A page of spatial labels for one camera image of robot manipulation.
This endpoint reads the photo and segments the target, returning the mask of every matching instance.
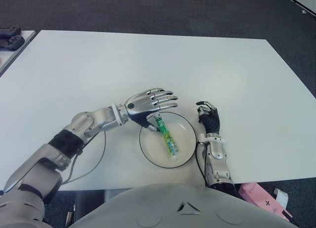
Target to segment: pink box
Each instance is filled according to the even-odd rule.
[[[252,203],[253,205],[256,205],[264,210],[272,212],[287,221],[289,220],[282,214],[283,211],[292,217],[292,215],[288,213],[288,211],[286,211],[281,206],[281,204],[279,204],[257,183],[242,184],[239,189],[239,194],[245,199],[245,201]]]

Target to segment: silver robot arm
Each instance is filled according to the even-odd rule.
[[[48,143],[41,146],[8,179],[0,197],[0,228],[47,228],[42,222],[44,206],[48,204],[62,183],[59,171],[65,170],[88,139],[101,131],[123,126],[128,118],[157,131],[147,116],[159,110],[176,107],[171,91],[154,88],[129,98],[124,105],[112,104],[94,112],[77,114]]]
[[[235,197],[240,197],[235,190],[233,180],[226,164],[224,140],[219,135],[220,120],[215,106],[208,101],[197,102],[199,122],[205,127],[205,134],[198,136],[199,144],[204,145],[205,180],[209,188],[224,191]]]

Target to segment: cable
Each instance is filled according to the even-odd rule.
[[[198,162],[198,142],[197,142],[197,144],[196,144],[195,156],[196,156],[196,161],[197,161],[198,169],[199,169],[199,171],[201,172],[202,177],[203,177],[203,179],[204,179],[205,187],[208,187],[208,183],[207,183],[207,180],[206,180],[206,177],[205,177],[205,172],[203,173],[203,171],[202,171],[202,169],[201,169],[201,167],[200,167],[200,165],[199,165],[199,162]]]
[[[84,144],[83,147],[81,148],[81,150],[84,149],[96,136],[97,136],[97,134],[94,135],[86,144]],[[101,158],[100,158],[100,160],[98,161],[98,163],[97,163],[89,172],[87,172],[87,173],[85,173],[85,174],[83,174],[83,175],[81,175],[81,176],[79,176],[79,177],[77,177],[77,178],[75,178],[75,179],[73,179],[73,180],[70,180],[71,177],[72,177],[72,175],[73,175],[73,170],[74,170],[74,166],[75,166],[76,160],[77,160],[77,158],[78,158],[78,154],[76,154],[76,156],[75,156],[75,158],[74,158],[74,160],[73,160],[73,163],[72,163],[72,165],[71,165],[71,168],[70,168],[69,176],[68,176],[68,178],[67,178],[61,185],[65,185],[65,184],[68,184],[68,183],[73,182],[73,181],[75,181],[75,180],[81,179],[82,177],[84,177],[84,176],[90,174],[95,168],[97,168],[97,166],[100,164],[100,162],[101,162],[101,160],[102,160],[102,158],[103,158],[103,156],[104,156],[106,143],[107,143],[107,137],[106,137],[106,134],[105,134],[105,132],[104,132],[104,147],[103,147],[103,152],[102,152]]]

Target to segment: gray carpet floor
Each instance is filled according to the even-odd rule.
[[[0,0],[0,27],[15,24],[37,32],[267,39],[316,96],[316,19],[290,0]],[[269,192],[278,187],[289,193],[289,212],[301,227],[315,227],[315,178],[261,185]],[[53,227],[63,227],[74,199],[75,192],[57,193],[46,208]]]

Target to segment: green toothpaste tube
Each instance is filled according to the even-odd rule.
[[[182,156],[178,146],[176,145],[175,141],[173,140],[170,132],[168,131],[165,123],[163,122],[160,114],[154,114],[155,120],[157,122],[158,128],[163,135],[163,138],[166,142],[166,148],[171,161],[175,161]]]

